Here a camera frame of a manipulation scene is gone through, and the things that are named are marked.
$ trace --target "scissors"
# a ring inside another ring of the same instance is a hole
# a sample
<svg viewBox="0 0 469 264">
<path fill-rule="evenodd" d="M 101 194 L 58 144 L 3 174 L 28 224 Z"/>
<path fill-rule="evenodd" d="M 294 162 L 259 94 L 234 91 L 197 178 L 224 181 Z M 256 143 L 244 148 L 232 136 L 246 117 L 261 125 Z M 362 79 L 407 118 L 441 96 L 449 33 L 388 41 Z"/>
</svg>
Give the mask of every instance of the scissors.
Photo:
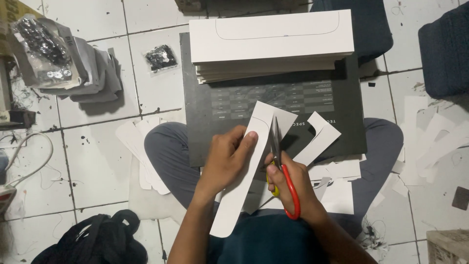
<svg viewBox="0 0 469 264">
<path fill-rule="evenodd" d="M 273 154 L 273 161 L 272 164 L 274 164 L 282 173 L 285 175 L 285 180 L 287 182 L 288 188 L 290 190 L 290 193 L 293 198 L 293 204 L 295 205 L 295 214 L 290 214 L 286 208 L 284 208 L 285 212 L 287 213 L 287 216 L 293 220 L 297 220 L 300 217 L 301 213 L 301 208 L 300 208 L 300 199 L 298 198 L 298 194 L 296 193 L 295 186 L 293 185 L 293 182 L 290 178 L 290 174 L 288 173 L 287 166 L 282 164 L 281 161 L 281 149 L 280 149 L 280 130 L 279 130 L 279 123 L 277 121 L 277 117 L 274 116 L 272 118 L 272 125 L 270 127 L 269 131 L 269 140 L 272 148 L 272 154 Z M 277 186 L 275 186 L 275 191 L 272 192 L 273 196 L 278 196 L 279 189 Z"/>
</svg>

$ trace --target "person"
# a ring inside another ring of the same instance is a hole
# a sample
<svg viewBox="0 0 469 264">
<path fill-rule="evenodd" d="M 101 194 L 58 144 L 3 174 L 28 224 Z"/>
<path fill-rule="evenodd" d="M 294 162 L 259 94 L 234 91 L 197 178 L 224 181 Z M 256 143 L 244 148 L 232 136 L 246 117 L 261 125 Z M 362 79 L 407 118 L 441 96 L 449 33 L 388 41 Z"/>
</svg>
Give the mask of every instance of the person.
<svg viewBox="0 0 469 264">
<path fill-rule="evenodd" d="M 238 177 L 257 143 L 255 132 L 237 126 L 215 135 L 203 173 L 189 166 L 187 128 L 168 122 L 151 130 L 145 151 L 161 179 L 187 209 L 167 264 L 190 263 L 376 263 L 354 238 L 362 231 L 362 219 L 380 191 L 400 153 L 403 135 L 389 121 L 365 118 L 368 152 L 360 162 L 362 178 L 352 181 L 354 215 L 327 213 L 316 198 L 307 168 L 282 152 L 282 162 L 300 199 L 300 220 L 289 219 L 284 210 L 241 213 L 230 236 L 209 235 L 218 203 L 215 195 Z M 270 153 L 265 164 L 270 164 Z M 268 165 L 269 190 L 274 185 L 280 200 L 294 212 L 285 177 Z"/>
</svg>

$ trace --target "red scissors handle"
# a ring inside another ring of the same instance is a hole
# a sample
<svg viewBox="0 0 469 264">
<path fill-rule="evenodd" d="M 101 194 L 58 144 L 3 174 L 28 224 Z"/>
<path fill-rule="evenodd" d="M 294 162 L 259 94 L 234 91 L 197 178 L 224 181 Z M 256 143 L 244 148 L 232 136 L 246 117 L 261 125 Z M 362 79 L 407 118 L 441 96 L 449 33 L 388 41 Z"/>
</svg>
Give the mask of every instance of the red scissors handle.
<svg viewBox="0 0 469 264">
<path fill-rule="evenodd" d="M 282 164 L 283 175 L 285 175 L 285 180 L 287 181 L 288 188 L 290 189 L 290 193 L 293 198 L 293 204 L 295 205 L 295 214 L 290 214 L 287 209 L 285 208 L 285 212 L 290 219 L 297 220 L 301 214 L 301 207 L 300 207 L 300 199 L 298 198 L 298 194 L 296 193 L 295 186 L 293 185 L 292 179 L 290 178 L 290 173 L 288 173 L 287 166 Z"/>
</svg>

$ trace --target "forearm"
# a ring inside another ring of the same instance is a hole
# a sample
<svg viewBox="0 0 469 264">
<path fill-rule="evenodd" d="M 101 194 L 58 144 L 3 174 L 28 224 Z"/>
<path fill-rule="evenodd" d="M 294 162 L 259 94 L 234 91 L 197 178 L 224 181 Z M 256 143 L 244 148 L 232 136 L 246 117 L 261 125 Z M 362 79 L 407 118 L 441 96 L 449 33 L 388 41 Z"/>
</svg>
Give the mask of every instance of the forearm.
<svg viewBox="0 0 469 264">
<path fill-rule="evenodd" d="M 328 256 L 338 263 L 375 264 L 375 260 L 334 220 L 322 204 L 315 205 L 314 213 L 305 221 L 314 230 L 319 243 Z"/>
<path fill-rule="evenodd" d="M 167 264 L 206 263 L 210 228 L 213 222 L 214 197 L 196 193 L 187 208 L 174 240 Z"/>
</svg>

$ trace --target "dark gray book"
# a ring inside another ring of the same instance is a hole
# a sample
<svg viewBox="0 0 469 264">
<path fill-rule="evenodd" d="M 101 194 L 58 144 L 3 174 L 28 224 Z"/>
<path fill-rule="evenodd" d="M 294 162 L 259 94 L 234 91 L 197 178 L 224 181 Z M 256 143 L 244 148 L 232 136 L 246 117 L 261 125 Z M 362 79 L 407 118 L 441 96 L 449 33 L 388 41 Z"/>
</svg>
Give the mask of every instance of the dark gray book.
<svg viewBox="0 0 469 264">
<path fill-rule="evenodd" d="M 180 33 L 189 159 L 203 166 L 212 136 L 247 126 L 257 101 L 298 114 L 281 147 L 295 157 L 315 136 L 307 122 L 318 112 L 342 135 L 318 159 L 367 151 L 357 56 L 335 62 L 335 70 L 290 72 L 198 84 L 190 60 L 189 33 Z"/>
</svg>

